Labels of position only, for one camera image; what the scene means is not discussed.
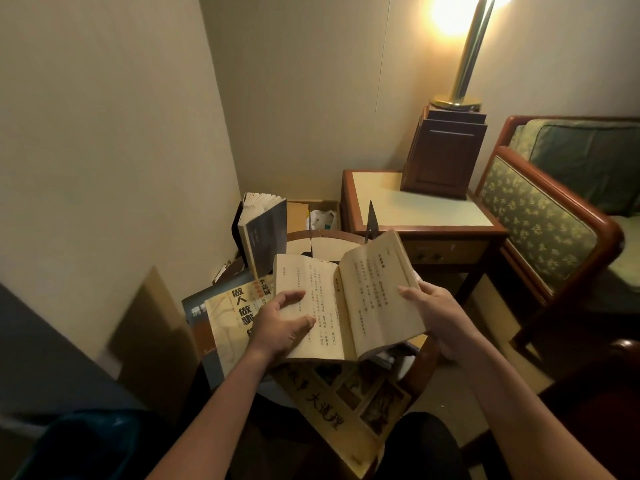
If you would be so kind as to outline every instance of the round table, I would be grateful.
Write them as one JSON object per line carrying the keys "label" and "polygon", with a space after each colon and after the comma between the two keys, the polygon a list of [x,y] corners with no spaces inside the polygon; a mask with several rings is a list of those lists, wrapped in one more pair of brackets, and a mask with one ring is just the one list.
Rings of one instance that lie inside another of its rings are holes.
{"label": "round table", "polygon": [[[312,253],[324,261],[340,261],[348,251],[364,244],[364,237],[337,230],[299,231],[287,234],[287,254]],[[415,401],[431,379],[436,368],[439,350],[434,339],[427,337],[415,357],[404,357],[394,368],[400,386]],[[283,389],[267,376],[258,386],[258,394],[271,401],[295,408]]]}

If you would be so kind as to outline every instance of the lamp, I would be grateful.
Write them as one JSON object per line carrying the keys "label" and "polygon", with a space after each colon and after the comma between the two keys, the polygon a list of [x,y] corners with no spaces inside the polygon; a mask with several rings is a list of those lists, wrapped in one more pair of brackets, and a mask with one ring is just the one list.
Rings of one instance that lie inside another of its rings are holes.
{"label": "lamp", "polygon": [[479,0],[449,97],[435,96],[422,110],[404,164],[400,190],[466,199],[486,133],[481,103],[467,88],[495,0]]}
{"label": "lamp", "polygon": [[442,95],[436,95],[431,99],[431,104],[442,109],[448,109],[450,111],[479,111],[481,102],[478,99],[467,97],[467,88],[469,81],[471,80],[471,74],[474,71],[478,53],[480,52],[480,46],[484,39],[484,33],[486,27],[489,24],[489,18],[491,18],[491,12],[495,0],[479,0],[476,6],[476,12],[469,33],[467,35],[467,41],[465,47],[462,50],[462,56],[460,57],[460,65],[458,66],[458,73],[456,74],[456,80],[453,83],[453,90],[451,96],[446,97]]}

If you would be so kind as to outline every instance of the forearm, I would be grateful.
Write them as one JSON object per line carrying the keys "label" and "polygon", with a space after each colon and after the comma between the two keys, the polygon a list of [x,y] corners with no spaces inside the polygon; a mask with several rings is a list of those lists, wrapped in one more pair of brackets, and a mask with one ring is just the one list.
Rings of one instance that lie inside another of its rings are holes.
{"label": "forearm", "polygon": [[515,480],[612,479],[479,333],[456,357]]}
{"label": "forearm", "polygon": [[148,480],[224,479],[265,370],[245,354]]}

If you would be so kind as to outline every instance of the seat cushion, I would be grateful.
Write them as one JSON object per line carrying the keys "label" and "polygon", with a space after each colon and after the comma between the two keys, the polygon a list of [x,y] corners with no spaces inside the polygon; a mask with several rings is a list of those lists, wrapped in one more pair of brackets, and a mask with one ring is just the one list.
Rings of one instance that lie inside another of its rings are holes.
{"label": "seat cushion", "polygon": [[594,312],[640,314],[640,216],[612,219],[625,233],[625,248],[594,279],[582,306]]}
{"label": "seat cushion", "polygon": [[533,165],[609,215],[640,209],[640,123],[531,120],[513,141]]}

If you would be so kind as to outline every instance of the open book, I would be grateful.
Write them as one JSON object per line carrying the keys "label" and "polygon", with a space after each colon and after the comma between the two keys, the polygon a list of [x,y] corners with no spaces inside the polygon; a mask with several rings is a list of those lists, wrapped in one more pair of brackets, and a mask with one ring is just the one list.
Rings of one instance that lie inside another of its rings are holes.
{"label": "open book", "polygon": [[277,253],[287,252],[287,201],[271,194],[245,193],[237,229],[254,279],[271,272]]}
{"label": "open book", "polygon": [[288,359],[363,360],[425,331],[415,306],[396,290],[418,288],[418,282],[395,231],[348,251],[340,265],[278,254],[273,275],[276,293],[307,291],[281,316],[317,320]]}

